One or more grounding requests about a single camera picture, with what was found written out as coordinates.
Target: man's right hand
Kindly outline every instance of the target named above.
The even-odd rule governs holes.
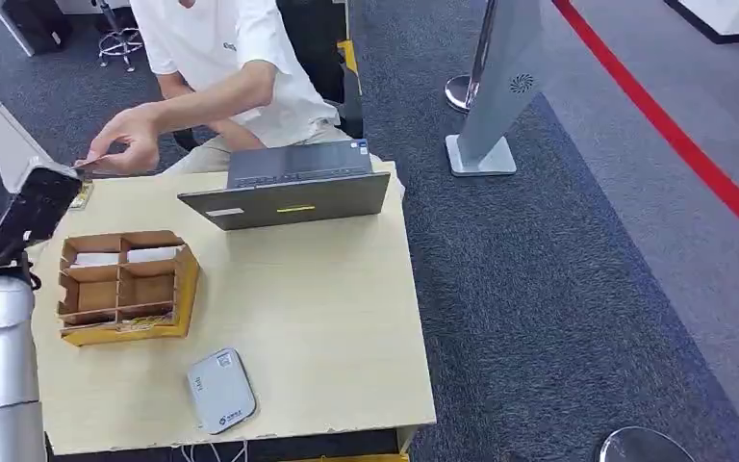
[[[157,138],[157,103],[145,103],[115,115],[95,137],[85,160],[75,161],[79,167],[124,175],[143,173],[154,169],[160,162]],[[109,154],[113,142],[127,145],[125,151]]]

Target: gray carpet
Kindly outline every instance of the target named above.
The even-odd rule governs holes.
[[[574,4],[739,185],[739,43],[713,44],[660,0]],[[548,58],[564,69],[551,75],[545,96],[739,415],[739,218],[550,3],[544,22]]]
[[[448,174],[443,137],[462,119],[441,88],[469,66],[482,9],[481,0],[352,4],[367,137],[398,162],[407,186],[438,411],[414,459],[588,460],[607,432],[642,424],[697,460],[739,461],[735,410],[544,97],[509,135],[517,175]],[[157,93],[142,66],[135,74],[93,66],[93,46],[83,33],[61,54],[27,60],[0,29],[0,96],[62,161],[82,153],[112,113]],[[161,167],[180,154],[164,140]],[[388,433],[359,436],[322,451],[390,444]],[[281,444],[315,453],[307,443],[322,444],[261,442],[256,459],[284,457],[269,452]]]

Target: black chair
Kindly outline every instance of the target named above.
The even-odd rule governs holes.
[[[339,52],[339,26],[329,20],[334,16],[332,0],[278,0],[277,5],[293,51],[313,87],[327,102],[336,107],[341,128],[350,137],[364,137],[364,116],[358,76],[346,66]],[[199,145],[192,129],[173,133],[183,149],[191,151]]]

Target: cardboard box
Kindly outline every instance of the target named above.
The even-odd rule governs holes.
[[[173,257],[129,263],[130,251],[175,246]],[[117,264],[76,265],[86,253],[116,254]],[[61,337],[78,347],[186,337],[198,276],[191,249],[171,231],[69,238],[61,255]]]

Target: wooden table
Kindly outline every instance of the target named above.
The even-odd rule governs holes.
[[[96,181],[86,210],[67,214],[41,252],[33,331],[56,454],[380,428],[397,428],[406,450],[436,418],[397,182],[378,216],[228,233],[176,198],[224,183],[224,173]],[[182,237],[201,267],[188,338],[61,340],[63,239],[159,229]],[[211,436],[197,428],[185,373],[229,346],[258,410]]]

